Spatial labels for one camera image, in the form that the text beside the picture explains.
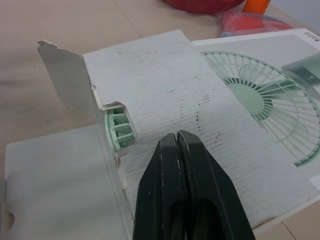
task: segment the green fan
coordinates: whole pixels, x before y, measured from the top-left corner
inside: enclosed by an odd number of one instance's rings
[[[104,123],[107,139],[114,153],[135,141],[124,107],[105,111]]]
[[[299,167],[319,152],[320,110],[306,88],[275,67],[231,52],[203,52],[253,118]]]

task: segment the red plastic bag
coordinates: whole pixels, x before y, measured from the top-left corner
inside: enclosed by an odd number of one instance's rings
[[[245,0],[163,0],[171,7],[190,13],[216,14],[232,9]]]
[[[219,14],[218,17],[220,21],[220,38],[293,28],[284,21],[261,14],[227,11]]]

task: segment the orange object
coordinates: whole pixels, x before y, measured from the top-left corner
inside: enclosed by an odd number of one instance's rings
[[[264,14],[270,0],[246,0],[243,12],[252,14]]]

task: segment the fan image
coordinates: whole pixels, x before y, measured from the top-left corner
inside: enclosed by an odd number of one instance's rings
[[[319,152],[320,110],[305,85],[258,59],[203,52],[252,117],[292,155],[297,167]]]

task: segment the table surface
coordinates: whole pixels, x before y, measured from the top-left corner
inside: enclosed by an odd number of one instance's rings
[[[272,5],[266,15],[305,27]],[[160,0],[2,0],[0,22],[2,178],[7,144],[94,123],[58,99],[37,52],[39,40],[84,54],[176,29],[190,41],[219,34],[215,16],[176,10]],[[320,235],[319,229],[310,226],[320,220],[320,204],[315,208],[317,214],[308,210],[310,214],[292,217],[288,224],[278,224],[258,239],[316,239],[312,236]],[[301,223],[309,227],[307,236]]]

